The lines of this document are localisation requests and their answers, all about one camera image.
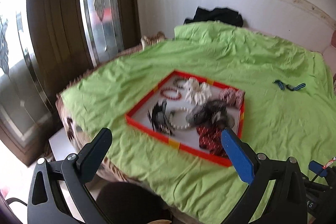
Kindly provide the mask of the red polka dot scrunchie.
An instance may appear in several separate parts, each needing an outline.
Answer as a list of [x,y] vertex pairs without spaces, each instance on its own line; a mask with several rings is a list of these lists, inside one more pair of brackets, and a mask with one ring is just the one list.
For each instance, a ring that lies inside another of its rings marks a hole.
[[228,158],[221,143],[222,130],[217,127],[197,127],[199,147],[209,151],[210,155]]

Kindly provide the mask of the wooden door with glass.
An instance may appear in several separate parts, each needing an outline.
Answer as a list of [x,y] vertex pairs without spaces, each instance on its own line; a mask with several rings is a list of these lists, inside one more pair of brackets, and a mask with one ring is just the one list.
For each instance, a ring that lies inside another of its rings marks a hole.
[[24,164],[62,126],[56,97],[140,40],[137,0],[1,0],[1,141]]

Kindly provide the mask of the black garment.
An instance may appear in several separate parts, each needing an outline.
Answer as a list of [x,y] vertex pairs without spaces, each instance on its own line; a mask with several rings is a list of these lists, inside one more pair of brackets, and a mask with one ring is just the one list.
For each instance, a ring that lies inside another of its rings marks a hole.
[[192,19],[186,18],[183,23],[190,24],[195,22],[208,22],[208,21],[212,22],[219,21],[236,27],[242,27],[244,24],[242,15],[239,12],[231,10],[229,8],[220,8],[220,7],[216,7],[213,10],[207,10],[198,7],[196,9],[194,17]]

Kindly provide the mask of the leopard print scrunchie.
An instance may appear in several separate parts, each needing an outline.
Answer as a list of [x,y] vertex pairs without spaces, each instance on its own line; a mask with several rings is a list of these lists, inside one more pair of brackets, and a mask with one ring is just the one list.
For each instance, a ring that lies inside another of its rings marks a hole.
[[187,83],[188,79],[184,78],[184,77],[176,77],[173,80],[173,86],[177,89],[184,89],[185,88],[185,84]]

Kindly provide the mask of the brown patterned blanket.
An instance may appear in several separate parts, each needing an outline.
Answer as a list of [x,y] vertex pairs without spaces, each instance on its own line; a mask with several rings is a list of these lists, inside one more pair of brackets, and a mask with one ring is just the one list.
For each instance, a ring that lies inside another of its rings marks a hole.
[[[71,88],[79,87],[79,85],[87,80],[87,78],[91,75],[95,76],[99,72],[111,72],[109,67],[119,58],[141,52],[145,49],[145,47],[155,45],[164,40],[166,40],[166,37],[162,31],[157,32],[157,34],[153,36],[143,36],[139,45],[123,50],[112,60],[106,61],[98,65],[96,68],[86,71],[83,75],[71,81],[65,91],[68,91]],[[116,118],[120,118],[122,116],[116,106],[110,105],[110,103],[117,97],[118,94],[116,92],[108,92],[107,94],[102,95],[101,100],[94,98],[92,100],[92,106],[89,106],[86,102],[77,102],[76,106],[81,108],[81,110],[72,111],[67,108],[67,104],[65,103],[62,94],[59,93],[57,95],[56,108],[67,133],[68,140],[76,152],[79,152],[87,143],[92,141],[93,137],[96,136],[97,132],[100,130],[100,128],[96,125],[91,126],[90,122],[93,122],[94,124],[98,123],[101,127],[108,128]]]

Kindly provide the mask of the red and white tray box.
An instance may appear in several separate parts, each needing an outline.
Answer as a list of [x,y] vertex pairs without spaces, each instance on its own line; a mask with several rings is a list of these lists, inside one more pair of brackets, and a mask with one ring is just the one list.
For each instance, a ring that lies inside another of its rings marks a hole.
[[[191,155],[218,165],[225,167],[231,166],[232,164],[228,158],[210,155],[208,150],[201,149],[199,147],[199,135],[196,128],[186,127],[186,115],[189,114],[195,106],[185,101],[185,89],[177,89],[173,86],[173,80],[176,77],[184,77],[187,79],[194,77],[200,83],[209,84],[212,92],[211,100],[218,99],[219,93],[225,88],[238,90],[238,88],[225,83],[174,70],[164,79],[160,80],[154,88],[125,114],[127,124],[178,150],[190,153]],[[167,100],[166,115],[169,118],[169,122],[173,125],[173,136],[154,132],[147,117],[147,112],[151,111],[157,102],[161,103],[164,99]]]

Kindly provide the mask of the red white checked scrunchie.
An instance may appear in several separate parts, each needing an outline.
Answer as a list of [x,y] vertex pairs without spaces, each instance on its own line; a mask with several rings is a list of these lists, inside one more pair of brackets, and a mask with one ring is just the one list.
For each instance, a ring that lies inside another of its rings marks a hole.
[[239,109],[244,101],[245,91],[225,88],[219,93],[219,99],[224,101],[228,107]]

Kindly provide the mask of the black hair claw clip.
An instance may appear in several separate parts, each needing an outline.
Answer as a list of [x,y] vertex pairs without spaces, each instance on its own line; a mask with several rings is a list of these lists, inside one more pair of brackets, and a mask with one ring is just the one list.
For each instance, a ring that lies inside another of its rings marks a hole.
[[147,112],[147,117],[154,132],[159,132],[167,136],[173,136],[173,128],[166,115],[167,100],[157,102],[151,111]]

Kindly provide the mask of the green bed sheet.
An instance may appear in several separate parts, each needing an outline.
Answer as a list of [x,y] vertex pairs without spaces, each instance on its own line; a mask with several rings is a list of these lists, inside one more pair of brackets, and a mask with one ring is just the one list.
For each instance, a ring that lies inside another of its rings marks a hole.
[[201,223],[221,223],[248,186],[223,130],[299,173],[335,155],[334,82],[322,56],[223,23],[178,26],[172,40],[99,67],[60,99],[78,141],[111,130],[111,176]]

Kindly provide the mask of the black sheer scrunchie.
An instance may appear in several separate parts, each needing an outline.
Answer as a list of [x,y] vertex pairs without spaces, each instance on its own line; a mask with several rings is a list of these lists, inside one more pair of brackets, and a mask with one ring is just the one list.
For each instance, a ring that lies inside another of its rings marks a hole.
[[204,105],[195,106],[186,115],[186,121],[191,126],[217,127],[220,129],[233,128],[235,120],[227,112],[227,105],[222,100],[210,100]]

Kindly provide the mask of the white patterned scrunchie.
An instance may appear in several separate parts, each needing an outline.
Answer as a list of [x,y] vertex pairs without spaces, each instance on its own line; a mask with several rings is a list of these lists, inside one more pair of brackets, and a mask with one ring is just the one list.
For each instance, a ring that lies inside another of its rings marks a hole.
[[185,101],[195,106],[204,105],[212,96],[210,85],[200,83],[194,77],[190,77],[183,87],[186,90]]

